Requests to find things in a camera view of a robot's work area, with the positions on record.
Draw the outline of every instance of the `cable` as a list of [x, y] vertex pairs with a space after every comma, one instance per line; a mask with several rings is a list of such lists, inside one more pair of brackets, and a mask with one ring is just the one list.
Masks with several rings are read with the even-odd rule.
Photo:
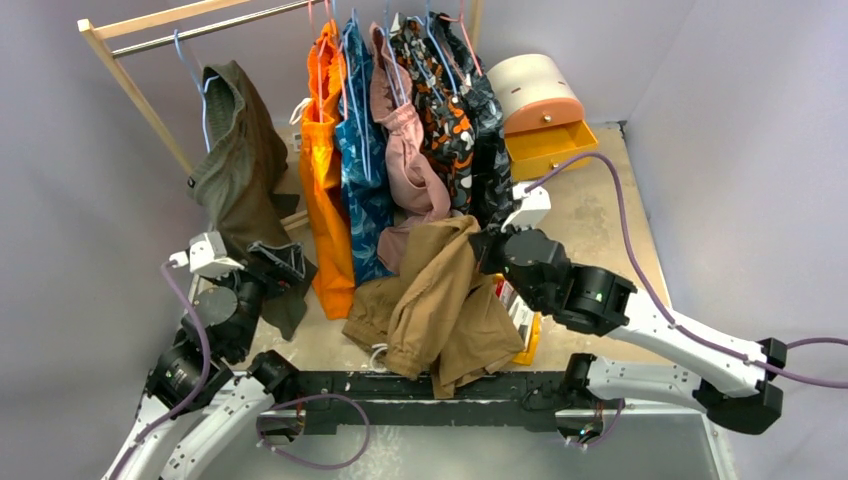
[[263, 447], [271, 450], [272, 452], [276, 453], [277, 455], [288, 458], [289, 460], [291, 460], [295, 463], [298, 463], [298, 464], [303, 465], [305, 467], [314, 468], [316, 470], [338, 470], [340, 468], [345, 468], [345, 467], [353, 464], [353, 462], [359, 460], [359, 457], [361, 457], [362, 454], [364, 454], [365, 451], [368, 450], [368, 443], [371, 441], [371, 422], [368, 421], [368, 415], [365, 414], [365, 410], [363, 410], [362, 407], [359, 406], [358, 403], [354, 402], [353, 400], [351, 400], [348, 397], [345, 397], [344, 395], [338, 395], [338, 394], [335, 394], [335, 393], [323, 393], [321, 395], [311, 395], [311, 396], [308, 396], [308, 397], [296, 398], [296, 399], [288, 401], [288, 402], [280, 403], [278, 405], [274, 405], [269, 410], [283, 410], [283, 409], [286, 409], [286, 408], [289, 408], [289, 407], [293, 407], [293, 406], [295, 406], [299, 403], [312, 402], [314, 400], [328, 400], [328, 399], [341, 400], [342, 402], [346, 402], [346, 403], [351, 404], [353, 406], [353, 408], [355, 408], [356, 411], [359, 413], [359, 415], [362, 417], [362, 422], [365, 424], [365, 440], [362, 441], [362, 447], [360, 447], [359, 451], [356, 452], [352, 457], [350, 457], [349, 460], [346, 460], [342, 463], [325, 465], [325, 464], [322, 464], [322, 463], [311, 462], [309, 460], [300, 458], [296, 455], [293, 455], [289, 452], [286, 452], [285, 450], [279, 449], [275, 445], [273, 445], [271, 442], [269, 442], [268, 439], [265, 437], [265, 434], [262, 432], [262, 430], [259, 427], [259, 419], [257, 419], [256, 420], [256, 434], [259, 436], [259, 443]]
[[612, 422], [610, 422], [610, 426], [608, 428], [604, 428], [604, 431], [601, 432], [600, 437], [595, 437], [597, 440], [593, 441], [592, 443], [578, 444], [578, 445], [580, 445], [579, 448], [582, 448], [583, 450], [588, 450], [589, 448], [595, 448], [598, 445], [604, 443], [609, 438], [610, 434], [612, 434], [612, 431], [615, 430], [615, 426], [618, 425], [618, 419], [621, 417], [621, 411], [622, 410], [624, 410], [624, 399], [623, 398], [619, 399], [619, 401], [618, 401], [618, 408], [615, 410], [615, 416], [612, 417]]
[[[567, 162], [560, 164], [558, 167], [554, 168], [553, 170], [551, 170], [550, 172], [545, 174], [542, 178], [531, 183], [527, 188], [524, 189], [524, 191], [530, 192], [531, 190], [541, 186], [542, 184], [544, 184], [545, 182], [550, 180], [554, 175], [556, 175], [559, 172], [563, 171], [564, 169], [568, 168], [568, 166], [570, 166], [574, 162], [576, 162], [578, 160], [582, 160], [584, 158], [589, 158], [589, 157], [597, 158], [598, 160], [601, 160], [602, 162], [604, 162], [604, 164], [606, 164], [606, 166], [607, 166], [607, 169], [609, 169], [610, 174], [612, 174], [612, 180], [613, 180], [613, 183], [615, 184], [615, 195], [618, 198], [618, 214], [619, 214], [619, 218], [621, 219], [621, 233], [622, 233], [622, 236], [624, 237], [624, 248], [625, 248], [625, 250], [627, 250], [627, 257], [630, 259], [630, 264], [633, 266], [633, 270], [636, 271], [636, 276], [639, 277], [639, 280], [642, 281], [642, 285], [645, 286], [645, 290], [648, 292], [648, 295], [651, 297], [651, 301], [654, 303], [654, 305], [657, 307], [657, 309], [660, 311], [662, 316], [669, 323], [669, 325], [671, 325], [672, 328], [676, 328], [678, 331], [680, 331], [680, 333], [685, 335], [690, 340], [692, 340], [696, 343], [699, 343], [699, 344], [701, 344], [705, 347], [709, 347], [709, 348], [712, 348], [713, 350], [716, 350], [718, 352], [729, 355], [733, 358], [739, 359], [742, 362], [744, 362], [746, 365], [756, 365], [756, 366], [758, 366], [758, 367], [760, 367], [760, 368], [762, 368], [762, 369], [764, 369], [768, 372], [775, 373], [777, 375], [784, 376], [784, 377], [786, 377], [790, 380], [795, 380], [796, 382], [805, 383], [807, 385], [814, 385], [814, 386], [817, 386], [817, 387], [824, 387], [824, 388], [848, 389], [848, 382], [839, 382], [839, 381], [834, 381], [834, 380], [825, 380], [825, 379], [807, 377], [805, 375], [799, 375], [797, 373], [793, 373], [793, 372], [784, 370], [782, 368], [775, 367], [774, 365], [763, 362], [761, 360], [751, 360], [745, 354], [739, 353], [739, 352], [732, 350], [730, 348], [727, 348], [723, 345], [719, 345], [717, 343], [711, 342], [711, 341], [709, 341], [705, 338], [701, 338], [698, 335], [695, 335], [694, 333], [692, 333], [686, 327], [679, 325], [674, 320], [674, 316], [671, 314], [671, 312], [668, 310], [668, 308], [666, 308], [666, 306], [663, 305], [662, 301], [660, 300], [659, 295], [657, 295], [656, 290], [654, 289], [653, 285], [651, 285], [651, 282], [648, 280], [648, 277], [645, 275], [645, 272], [642, 270], [642, 267], [639, 266], [639, 261], [636, 260], [636, 254], [633, 252], [633, 245], [630, 241], [630, 229], [627, 226], [627, 214], [626, 214], [625, 209], [624, 209], [624, 192], [623, 192], [623, 189], [621, 187], [621, 179], [618, 176], [618, 171], [616, 170], [615, 165], [613, 165], [612, 161], [609, 158], [607, 158], [605, 155], [603, 155], [601, 153], [597, 153], [597, 152], [587, 152], [587, 153], [581, 153], [579, 155], [576, 155], [576, 156], [572, 157], [570, 160], [568, 160]], [[803, 346], [803, 345], [811, 345], [811, 344], [819, 344], [819, 343], [835, 343], [835, 344], [839, 344], [839, 345], [848, 345], [848, 340], [841, 339], [841, 338], [835, 338], [835, 337], [805, 338], [805, 339], [801, 339], [801, 340], [796, 340], [795, 342], [791, 342], [791, 343], [787, 344], [786, 347], [787, 347], [787, 349], [791, 349], [791, 348], [800, 347], [800, 346]]]
[[557, 403], [556, 399], [551, 399], [551, 402], [545, 407], [531, 407], [529, 405], [530, 399], [533, 395], [539, 393], [538, 388], [534, 388], [531, 390], [527, 390], [527, 393], [521, 396], [521, 400], [519, 400], [518, 405], [527, 412], [547, 412], [551, 410], [566, 410], [574, 406], [574, 401], [571, 400], [568, 403], [561, 404]]
[[200, 378], [183, 401], [175, 405], [174, 408], [168, 410], [168, 412], [161, 417], [150, 422], [142, 431], [138, 432], [138, 435], [136, 435], [133, 439], [132, 445], [124, 451], [124, 454], [121, 455], [121, 458], [119, 458], [118, 462], [115, 464], [115, 468], [112, 470], [112, 475], [110, 476], [111, 480], [118, 478], [118, 475], [120, 475], [121, 471], [126, 466], [133, 452], [135, 452], [139, 445], [144, 443], [144, 439], [147, 438], [147, 435], [149, 435], [150, 432], [159, 425], [162, 425], [169, 418], [182, 412], [187, 406], [191, 405], [191, 402], [200, 395], [200, 391], [203, 390], [203, 387], [206, 385], [206, 380], [209, 378], [209, 370], [212, 365], [212, 352], [209, 349], [209, 338], [206, 336], [206, 329], [203, 326], [203, 322], [200, 321], [200, 317], [197, 315], [194, 305], [191, 304], [180, 286], [177, 285], [174, 277], [171, 276], [171, 272], [168, 271], [168, 268], [173, 264], [173, 262], [167, 261], [159, 267], [159, 271], [162, 273], [162, 276], [165, 277], [165, 281], [168, 282], [171, 290], [173, 290], [177, 295], [177, 298], [179, 298], [180, 303], [182, 303], [183, 307], [188, 311], [188, 315], [191, 317], [191, 323], [194, 325], [194, 329], [197, 331], [197, 336], [200, 338], [200, 352], [203, 355], [203, 367], [200, 371]]

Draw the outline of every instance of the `black metal bar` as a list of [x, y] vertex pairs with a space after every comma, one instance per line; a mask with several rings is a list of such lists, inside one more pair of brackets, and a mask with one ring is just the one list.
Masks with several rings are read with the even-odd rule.
[[[450, 400], [434, 400], [432, 379], [391, 373], [301, 371], [303, 395], [337, 393], [357, 402], [373, 425], [516, 426], [532, 432], [557, 431], [556, 412], [591, 409], [585, 398], [561, 390], [564, 372], [501, 372], [458, 388]], [[344, 402], [303, 405], [304, 433], [334, 434], [338, 425], [360, 425], [359, 414]]]

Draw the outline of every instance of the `wooden rack leg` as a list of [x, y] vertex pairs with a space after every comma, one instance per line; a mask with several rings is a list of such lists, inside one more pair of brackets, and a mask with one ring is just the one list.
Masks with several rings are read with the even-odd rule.
[[286, 229], [287, 232], [291, 232], [297, 228], [300, 228], [304, 225], [309, 224], [309, 217], [306, 215], [306, 210], [302, 210], [293, 215], [289, 215], [288, 217], [282, 220], [283, 228]]
[[483, 22], [483, 0], [471, 0], [471, 48], [477, 50], [480, 40], [480, 24]]
[[150, 103], [146, 98], [144, 98], [144, 94], [141, 93], [141, 90], [139, 90], [138, 86], [135, 82], [133, 82], [132, 78], [130, 78], [127, 71], [124, 70], [124, 67], [118, 63], [117, 60], [112, 58], [112, 51], [109, 50], [109, 47], [97, 34], [96, 30], [91, 25], [91, 22], [89, 22], [88, 19], [83, 19], [77, 22], [77, 26], [79, 27], [79, 31], [82, 36], [88, 42], [88, 45], [92, 50], [94, 50], [94, 53], [97, 54], [100, 61], [106, 65], [106, 68], [109, 69], [109, 72], [112, 73], [112, 76], [115, 77], [115, 80], [118, 81], [118, 84], [121, 85], [121, 88], [124, 89], [124, 92], [126, 92], [127, 96], [130, 97], [130, 100], [132, 100], [136, 108], [138, 108], [147, 122], [150, 123], [150, 126], [153, 127], [153, 130], [165, 143], [165, 146], [168, 147], [168, 150], [170, 150], [174, 157], [176, 157], [177, 162], [179, 162], [180, 166], [183, 167], [185, 173], [191, 174], [192, 166], [191, 162], [188, 161], [188, 157], [180, 148], [176, 139], [174, 139], [171, 135], [171, 132], [168, 131], [168, 127], [165, 126], [162, 119], [159, 118], [159, 115], [156, 114], [156, 111], [153, 110], [153, 107], [150, 106]]

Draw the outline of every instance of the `metal hanging rod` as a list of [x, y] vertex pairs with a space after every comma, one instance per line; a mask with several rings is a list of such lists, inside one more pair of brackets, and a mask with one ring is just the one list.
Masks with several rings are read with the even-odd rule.
[[[260, 18], [272, 17], [274, 15], [280, 13], [291, 12], [292, 10], [297, 10], [299, 8], [303, 8], [310, 3], [318, 4], [323, 3], [324, 0], [301, 0], [299, 2], [289, 3], [286, 5], [280, 5], [279, 7], [269, 8], [267, 10], [262, 10], [261, 12], [250, 13], [247, 15], [242, 15], [241, 17], [231, 18], [229, 20], [224, 20], [223, 22], [213, 23], [212, 25], [206, 25], [204, 27], [198, 27], [192, 30], [186, 30], [185, 32], [180, 32], [177, 34], [177, 37], [180, 40], [186, 40], [189, 38], [200, 37], [202, 35], [206, 35], [207, 33], [217, 32], [219, 30], [226, 30], [230, 27], [235, 27], [237, 25], [242, 25], [245, 23], [250, 23], [254, 20], [259, 20]], [[139, 43], [137, 45], [132, 45], [129, 47], [119, 48], [112, 52], [112, 58], [121, 58], [129, 55], [133, 55], [139, 52], [146, 52], [148, 50], [153, 50], [154, 48], [163, 47], [165, 45], [171, 45], [174, 43], [174, 36], [169, 35], [167, 37], [157, 38], [156, 40], [150, 40], [148, 42]]]

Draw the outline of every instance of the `yellow drawer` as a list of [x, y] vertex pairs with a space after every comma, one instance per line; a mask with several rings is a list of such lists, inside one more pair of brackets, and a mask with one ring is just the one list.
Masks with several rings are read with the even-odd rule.
[[[598, 146], [598, 139], [585, 120], [510, 133], [505, 140], [512, 159], [512, 177], [519, 182], [539, 178], [561, 162]], [[588, 162], [588, 158], [579, 160], [568, 169], [580, 168]]]
[[[513, 288], [509, 285], [509, 282], [504, 280], [503, 275], [496, 274], [492, 277], [492, 281], [494, 281], [495, 295], [498, 299], [504, 303], [504, 306], [509, 310], [510, 300], [512, 300], [517, 293]], [[527, 340], [525, 342], [524, 351], [517, 353], [512, 358], [512, 363], [518, 365], [532, 365], [533, 357], [536, 356], [536, 348], [539, 346], [539, 337], [542, 335], [542, 315], [539, 312], [533, 313], [533, 320], [530, 324], [530, 331], [527, 333]]]

